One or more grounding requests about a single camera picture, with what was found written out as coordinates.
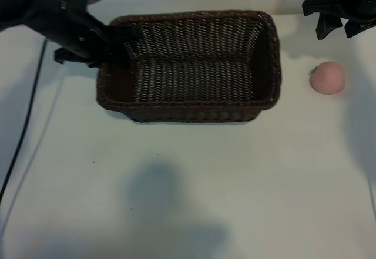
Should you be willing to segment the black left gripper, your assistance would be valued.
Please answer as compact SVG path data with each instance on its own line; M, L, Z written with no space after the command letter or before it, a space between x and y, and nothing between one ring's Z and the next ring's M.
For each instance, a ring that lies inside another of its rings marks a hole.
M57 62L131 67L131 56L124 43L142 37L137 27L106 26L88 12L88 0L29 1L25 25L61 46L55 53Z

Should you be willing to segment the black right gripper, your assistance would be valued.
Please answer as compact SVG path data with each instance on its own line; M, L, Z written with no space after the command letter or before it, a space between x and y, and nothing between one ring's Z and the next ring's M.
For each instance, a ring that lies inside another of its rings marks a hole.
M305 16L319 13L315 29L318 40L341 28L341 18L350 20L344 27L348 38L376 27L375 0L304 0L302 9Z

